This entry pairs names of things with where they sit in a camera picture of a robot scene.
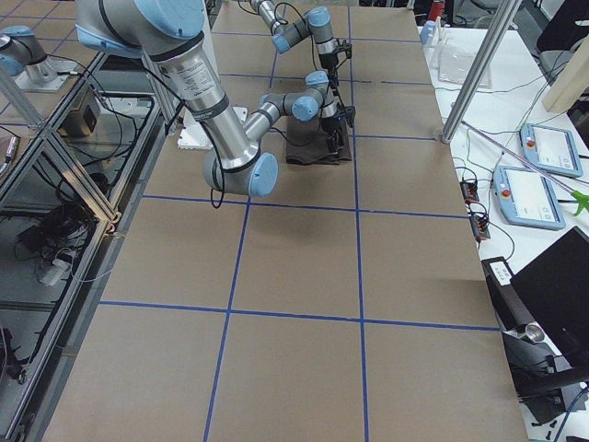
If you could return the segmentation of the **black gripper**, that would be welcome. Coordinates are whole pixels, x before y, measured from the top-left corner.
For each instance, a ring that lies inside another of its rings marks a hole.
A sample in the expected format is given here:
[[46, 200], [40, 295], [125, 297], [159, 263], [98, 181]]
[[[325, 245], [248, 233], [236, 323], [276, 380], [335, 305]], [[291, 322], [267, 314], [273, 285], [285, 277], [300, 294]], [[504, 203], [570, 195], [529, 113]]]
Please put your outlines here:
[[327, 72], [329, 79], [338, 78], [339, 56], [335, 52], [321, 53], [319, 55], [321, 67]]
[[341, 146], [341, 118], [332, 116], [320, 120], [322, 131], [326, 135], [326, 144], [331, 154], [337, 154]]

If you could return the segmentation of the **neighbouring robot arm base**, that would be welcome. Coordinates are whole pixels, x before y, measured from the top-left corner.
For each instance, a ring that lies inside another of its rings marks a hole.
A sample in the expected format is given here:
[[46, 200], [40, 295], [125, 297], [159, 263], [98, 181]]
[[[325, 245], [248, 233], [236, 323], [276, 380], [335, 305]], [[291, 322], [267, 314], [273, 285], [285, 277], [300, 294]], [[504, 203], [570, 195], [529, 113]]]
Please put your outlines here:
[[56, 92], [70, 76], [78, 74], [76, 61], [50, 57], [25, 25], [1, 30], [1, 66], [28, 92]]

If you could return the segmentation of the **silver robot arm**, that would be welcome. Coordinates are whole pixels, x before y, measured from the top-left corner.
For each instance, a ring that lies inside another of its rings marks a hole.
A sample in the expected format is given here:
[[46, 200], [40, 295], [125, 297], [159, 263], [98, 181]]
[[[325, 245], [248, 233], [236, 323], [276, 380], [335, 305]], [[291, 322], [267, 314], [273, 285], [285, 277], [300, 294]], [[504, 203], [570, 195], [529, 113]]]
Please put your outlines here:
[[203, 2], [80, 1], [75, 27], [79, 41], [88, 48], [132, 59], [147, 57], [171, 80], [180, 103], [212, 142], [203, 175], [213, 191], [264, 197], [276, 184], [279, 166], [274, 155], [261, 151], [260, 141], [281, 117], [300, 122], [318, 118], [329, 151], [340, 150], [345, 109], [335, 103], [334, 92], [341, 47], [324, 6], [285, 23], [273, 2], [250, 5], [271, 30], [278, 52], [311, 38], [321, 68], [306, 76], [305, 91], [263, 97], [244, 122], [232, 110], [203, 48]]
[[341, 47], [334, 36], [329, 10], [325, 6], [315, 7], [294, 22], [287, 21], [273, 1], [248, 1], [250, 13], [259, 16], [271, 33], [272, 43], [278, 53], [286, 53], [296, 44], [310, 38], [317, 49], [318, 59], [328, 79], [338, 82], [339, 54]]

